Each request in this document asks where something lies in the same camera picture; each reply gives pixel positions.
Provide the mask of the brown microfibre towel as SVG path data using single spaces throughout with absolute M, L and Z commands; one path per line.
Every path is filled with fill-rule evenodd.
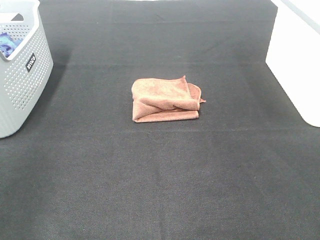
M 201 89 L 177 79 L 140 78 L 132 87 L 132 120 L 136 123 L 192 120 L 199 117 Z

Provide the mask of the grey perforated laundry basket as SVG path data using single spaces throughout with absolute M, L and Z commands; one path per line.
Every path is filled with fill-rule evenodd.
M 39 100 L 53 69 L 53 59 L 38 0 L 2 0 L 0 32 L 21 43 L 0 55 L 0 136 L 17 132 Z

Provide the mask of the white plastic basket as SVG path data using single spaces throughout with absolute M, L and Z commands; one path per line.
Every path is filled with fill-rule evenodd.
M 265 62 L 311 126 L 320 125 L 320 2 L 275 0 L 277 13 Z

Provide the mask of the blue towel in basket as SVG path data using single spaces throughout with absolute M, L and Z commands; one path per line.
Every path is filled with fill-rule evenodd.
M 18 40 L 13 40 L 6 32 L 0 34 L 0 51 L 7 58 L 19 45 Z

